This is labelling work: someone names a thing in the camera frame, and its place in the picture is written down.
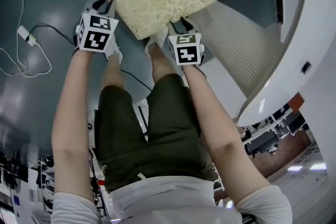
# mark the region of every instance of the person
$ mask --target person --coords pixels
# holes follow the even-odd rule
[[[255,168],[235,124],[203,73],[183,66],[189,88],[162,52],[167,30],[151,36],[145,52],[155,86],[147,97],[148,141],[125,91],[115,39],[95,118],[95,153],[105,187],[122,223],[291,223],[287,198]],[[92,53],[72,57],[52,129],[56,194],[52,224],[101,223],[93,204],[87,127],[88,69]],[[214,163],[235,208],[214,202]]]

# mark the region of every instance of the white cable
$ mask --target white cable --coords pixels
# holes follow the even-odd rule
[[[53,69],[53,66],[51,65],[51,62],[50,62],[50,60],[48,59],[47,55],[45,54],[45,52],[44,52],[43,48],[41,47],[41,45],[38,44],[38,43],[35,43],[38,47],[40,47],[40,49],[41,49],[43,55],[46,57],[46,59],[47,59],[49,65],[50,65],[50,69],[49,69],[47,72],[37,73],[37,74],[34,75],[34,76],[28,76],[28,75],[25,74],[25,73],[28,71],[28,68],[27,68],[24,64],[22,64],[22,63],[20,62],[20,59],[19,59],[19,40],[18,40],[18,32],[17,32],[18,29],[19,29],[19,27],[20,27],[20,24],[21,24],[21,19],[22,19],[23,11],[24,11],[24,9],[25,9],[25,2],[24,2],[24,0],[21,0],[21,3],[22,3],[21,13],[20,13],[19,21],[18,21],[18,24],[17,24],[17,27],[16,27],[16,59],[17,59],[17,62],[18,62],[22,67],[24,67],[26,70],[25,70],[25,71],[21,71],[21,68],[19,67],[19,65],[12,59],[12,57],[8,54],[8,52],[7,52],[5,49],[3,49],[3,48],[0,48],[0,50],[3,50],[3,51],[8,55],[8,57],[10,58],[10,60],[15,64],[15,66],[16,66],[17,69],[19,70],[19,72],[18,72],[18,73],[14,73],[14,74],[9,74],[9,73],[5,72],[2,68],[0,68],[0,70],[1,70],[3,73],[5,73],[6,75],[8,75],[8,76],[15,76],[15,75],[17,75],[17,74],[21,74],[22,76],[24,76],[24,77],[26,77],[26,78],[34,78],[34,77],[37,77],[38,75],[48,74],[48,73],[51,72],[51,70]]]

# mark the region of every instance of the shoe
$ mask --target shoe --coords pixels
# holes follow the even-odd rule
[[[157,32],[154,35],[151,35],[149,41],[147,42],[146,46],[145,46],[145,52],[147,54],[147,56],[150,58],[151,56],[149,55],[149,47],[156,43],[156,45],[162,49],[163,48],[163,44],[164,44],[164,40],[166,39],[166,36],[168,34],[168,27],[165,27],[162,31]]]
[[[116,42],[116,36],[113,35],[112,38],[111,38],[111,41],[106,45],[105,47],[105,52],[104,52],[104,55],[106,57],[107,60],[109,60],[109,57],[111,55],[118,55],[119,57],[119,63],[121,63],[121,60],[122,60],[122,53],[117,45],[117,42]]]

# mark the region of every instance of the equipment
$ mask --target equipment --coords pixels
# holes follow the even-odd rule
[[[199,26],[192,20],[181,17],[185,31],[180,33],[174,23],[168,23],[170,50],[178,66],[200,65],[204,59],[204,45]]]
[[[115,11],[115,0],[88,1],[80,23],[76,26],[76,49],[105,52],[106,44],[111,40],[118,24],[118,20],[114,19]]]

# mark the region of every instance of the power adapter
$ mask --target power adapter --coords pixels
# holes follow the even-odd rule
[[[36,44],[36,38],[29,33],[29,31],[23,26],[20,25],[20,27],[17,30],[17,33],[31,46]]]

